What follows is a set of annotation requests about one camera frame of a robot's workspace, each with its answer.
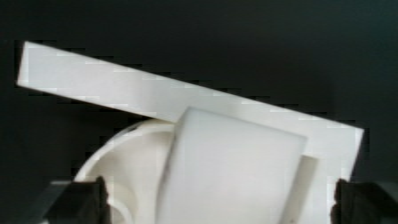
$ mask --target white cardboard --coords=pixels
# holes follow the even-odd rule
[[[197,109],[176,127],[157,224],[279,224],[306,138]]]
[[[52,47],[25,43],[18,85],[176,122],[192,106],[308,138],[285,223],[331,223],[338,178],[350,178],[363,129]]]

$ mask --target black background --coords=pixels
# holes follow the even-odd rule
[[[398,1],[0,0],[0,223],[146,119],[16,87],[25,40],[364,128],[398,181]]]

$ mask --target white foam block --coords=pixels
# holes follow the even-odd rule
[[[306,138],[196,109],[176,127],[157,224],[277,224]]]
[[[331,223],[336,181],[350,178],[363,129],[30,42],[18,85],[171,122],[192,106],[306,136],[283,224]]]

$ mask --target white curved object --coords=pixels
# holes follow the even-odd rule
[[[149,120],[121,131],[91,156],[75,181],[103,176],[112,224],[153,224],[158,186],[173,142],[174,125]]]

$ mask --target white plastic piece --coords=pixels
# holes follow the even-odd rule
[[[157,224],[279,224],[306,138],[196,109],[176,127]]]
[[[18,85],[171,122],[192,106],[302,135],[306,157],[281,224],[331,223],[363,129],[30,42]]]
[[[103,176],[112,224],[153,224],[158,185],[173,142],[174,125],[149,120],[110,139],[89,158],[75,181]]]

